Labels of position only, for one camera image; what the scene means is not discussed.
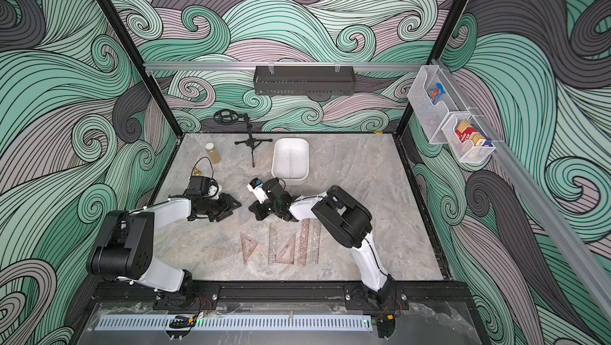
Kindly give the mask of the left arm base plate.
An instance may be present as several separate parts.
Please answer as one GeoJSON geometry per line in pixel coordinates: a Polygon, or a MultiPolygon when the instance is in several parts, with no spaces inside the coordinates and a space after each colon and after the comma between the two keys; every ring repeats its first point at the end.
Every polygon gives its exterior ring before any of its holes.
{"type": "Polygon", "coordinates": [[[195,283],[176,293],[159,292],[153,310],[194,312],[201,308],[204,311],[213,311],[216,309],[220,289],[218,284],[195,283]]]}

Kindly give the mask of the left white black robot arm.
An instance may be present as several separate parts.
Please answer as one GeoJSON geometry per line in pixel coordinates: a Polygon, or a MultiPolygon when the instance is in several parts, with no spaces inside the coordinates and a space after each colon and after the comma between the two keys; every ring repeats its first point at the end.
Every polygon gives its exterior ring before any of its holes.
{"type": "Polygon", "coordinates": [[[189,284],[190,273],[154,255],[155,232],[180,220],[221,221],[241,207],[238,200],[223,192],[217,199],[174,196],[132,211],[110,211],[92,245],[87,272],[108,281],[134,282],[177,293],[189,284]]]}

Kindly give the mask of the white plastic storage box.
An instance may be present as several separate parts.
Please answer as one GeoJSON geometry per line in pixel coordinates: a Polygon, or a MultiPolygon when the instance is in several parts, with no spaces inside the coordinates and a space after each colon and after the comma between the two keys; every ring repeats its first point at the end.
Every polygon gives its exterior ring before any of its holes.
{"type": "Polygon", "coordinates": [[[303,138],[281,138],[275,143],[271,174],[286,185],[305,184],[310,174],[310,145],[303,138]]]}

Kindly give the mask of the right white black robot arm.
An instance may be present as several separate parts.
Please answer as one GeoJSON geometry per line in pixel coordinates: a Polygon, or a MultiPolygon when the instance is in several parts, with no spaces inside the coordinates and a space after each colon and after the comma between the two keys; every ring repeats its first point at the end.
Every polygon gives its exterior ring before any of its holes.
{"type": "Polygon", "coordinates": [[[333,239],[350,249],[361,275],[364,292],[376,303],[389,299],[395,281],[383,266],[372,234],[372,214],[338,185],[313,196],[293,196],[275,177],[263,182],[255,178],[248,191],[256,197],[250,207],[258,221],[275,215],[286,222],[315,219],[333,239]]]}

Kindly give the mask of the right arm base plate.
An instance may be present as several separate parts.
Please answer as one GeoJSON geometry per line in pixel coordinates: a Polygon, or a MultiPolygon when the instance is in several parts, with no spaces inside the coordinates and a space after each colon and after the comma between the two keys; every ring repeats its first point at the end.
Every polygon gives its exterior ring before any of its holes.
{"type": "Polygon", "coordinates": [[[361,310],[363,312],[397,312],[409,310],[407,299],[394,282],[390,286],[383,286],[379,291],[373,291],[362,283],[344,285],[345,307],[348,310],[361,310]]]}

